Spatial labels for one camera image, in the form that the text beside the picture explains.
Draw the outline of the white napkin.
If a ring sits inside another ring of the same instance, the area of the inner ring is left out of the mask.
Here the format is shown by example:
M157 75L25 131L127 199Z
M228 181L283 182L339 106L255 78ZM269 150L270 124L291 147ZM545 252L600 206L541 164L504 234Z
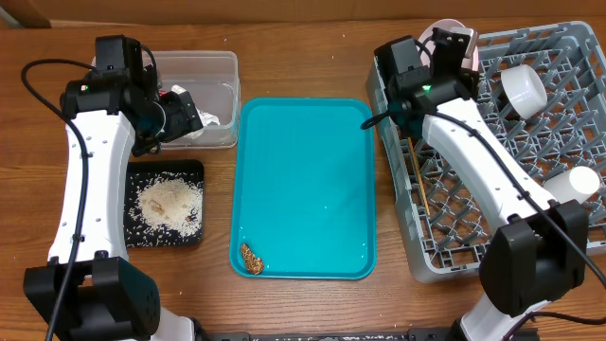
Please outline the white napkin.
M185 93L187 90L185 88L181 87L180 85L175 84L171 87L171 91L178 95L181 95L181 94ZM204 128L207 127L208 125L219 126L221 124L221 122L217 116L214 116L207 112L203 112L200 109L196 109L196 111L198 113L198 117L201 120ZM185 138L193 140L193 139L198 138L203 133L204 133L203 130L200 129L200 130L197 130L197 131L194 131L192 133L185 135Z

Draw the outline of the large pink plate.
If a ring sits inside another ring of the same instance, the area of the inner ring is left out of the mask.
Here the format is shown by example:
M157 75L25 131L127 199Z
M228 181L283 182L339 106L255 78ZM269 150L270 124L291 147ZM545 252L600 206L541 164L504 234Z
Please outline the large pink plate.
M432 40L436 28L437 32L442 35L455 34L458 36L466 36L470 39L470 44L465 52L465 58L463 59L461 66L472 71L478 71L478 32L473 28L466 27L464 24L455 19L438 20L428 26L418 38L418 41L424 44L431 53L433 53L436 48L436 43Z

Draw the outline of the white rice pile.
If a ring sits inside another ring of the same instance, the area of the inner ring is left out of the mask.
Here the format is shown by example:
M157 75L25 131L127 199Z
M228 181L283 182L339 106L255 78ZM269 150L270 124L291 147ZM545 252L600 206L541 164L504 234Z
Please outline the white rice pile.
M132 223L136 236L189 238L202 231L201 183L187 180L185 173L168 171L135 180L139 185L134 186L134 198L127 200L125 223Z

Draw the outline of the grey bowl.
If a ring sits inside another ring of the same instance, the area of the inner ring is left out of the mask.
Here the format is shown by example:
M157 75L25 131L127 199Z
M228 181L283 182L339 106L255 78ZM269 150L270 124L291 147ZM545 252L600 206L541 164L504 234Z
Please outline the grey bowl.
M547 104L547 94L538 73L527 64L501 72L501 83L512 108L522 119L538 114Z

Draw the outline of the wooden chopstick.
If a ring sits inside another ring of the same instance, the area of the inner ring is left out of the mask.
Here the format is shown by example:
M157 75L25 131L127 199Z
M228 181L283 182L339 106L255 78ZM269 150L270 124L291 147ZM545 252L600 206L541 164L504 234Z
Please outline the wooden chopstick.
M412 166L415 172L415 175L417 177L418 183L419 183L419 191L420 191L420 196L425 208L425 214L427 215L427 217L430 216L431 212L429 209L429 205L428 205L428 201L427 201L427 196L425 193L425 187L423 185L423 181L422 181L422 175L420 174L420 169L419 169L419 161L417 159L417 155L415 153L415 149L414 149L414 145L412 142L412 139L410 137L407 137L407 144L408 144L408 150L410 153L410 157L412 160Z

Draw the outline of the brown food scrap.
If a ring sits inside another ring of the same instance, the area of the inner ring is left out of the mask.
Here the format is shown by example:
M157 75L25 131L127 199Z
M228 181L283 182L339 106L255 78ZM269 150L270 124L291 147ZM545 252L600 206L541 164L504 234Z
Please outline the brown food scrap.
M261 258L257 257L247 243L243 243L240 247L241 256L244 260L246 270L252 275L259 275L264 269L264 263Z

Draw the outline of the white cup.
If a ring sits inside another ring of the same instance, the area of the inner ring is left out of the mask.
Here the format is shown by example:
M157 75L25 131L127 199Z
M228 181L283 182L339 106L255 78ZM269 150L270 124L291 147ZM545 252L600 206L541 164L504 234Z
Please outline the white cup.
M544 183L544 188L559 203L576 200L583 204L593 196L600 187L598 174L585 166L577 166L554 176Z

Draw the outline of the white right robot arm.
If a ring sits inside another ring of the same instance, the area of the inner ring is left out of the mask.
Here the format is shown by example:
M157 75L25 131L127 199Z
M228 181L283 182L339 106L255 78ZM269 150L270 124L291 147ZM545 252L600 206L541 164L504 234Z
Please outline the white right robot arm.
M483 295L448 331L451 340L509 340L547 305L579 287L592 262L588 216L539 186L490 131L477 106L479 74L464 66L474 38L463 27L435 28L421 42L404 36L374 52L378 110L405 136L443 156L492 231L480 261Z

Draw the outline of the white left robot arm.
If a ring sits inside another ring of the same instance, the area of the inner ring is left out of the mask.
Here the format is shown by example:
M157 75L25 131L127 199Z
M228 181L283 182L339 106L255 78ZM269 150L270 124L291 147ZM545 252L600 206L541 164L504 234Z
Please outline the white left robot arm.
M52 108L69 143L62 214L46 264L25 271L25 295L48 339L204 340L201 324L164 308L155 281L131 265L123 225L130 157L204 124L187 91L161 92L146 46L123 35L95 46L86 75Z

